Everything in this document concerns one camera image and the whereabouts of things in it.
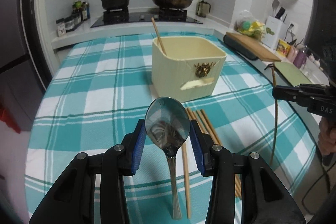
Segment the right hand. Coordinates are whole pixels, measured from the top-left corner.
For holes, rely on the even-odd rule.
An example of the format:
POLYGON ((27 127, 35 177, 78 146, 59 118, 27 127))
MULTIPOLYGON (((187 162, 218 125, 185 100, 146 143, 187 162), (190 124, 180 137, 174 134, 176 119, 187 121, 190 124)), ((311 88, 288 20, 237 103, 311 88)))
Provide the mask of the right hand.
POLYGON ((319 123, 318 147, 323 156, 335 153, 335 122, 322 117, 319 123))

